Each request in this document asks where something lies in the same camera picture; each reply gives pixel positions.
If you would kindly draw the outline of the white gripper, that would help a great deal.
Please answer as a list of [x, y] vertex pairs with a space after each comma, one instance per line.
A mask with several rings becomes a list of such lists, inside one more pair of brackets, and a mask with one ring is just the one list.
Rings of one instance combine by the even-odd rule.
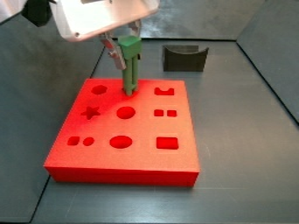
[[79, 42], [101, 34], [117, 68], [126, 70], [122, 49], [110, 31], [129, 24], [133, 35], [139, 37], [141, 19], [158, 12], [161, 0], [52, 0], [50, 6], [60, 35]]

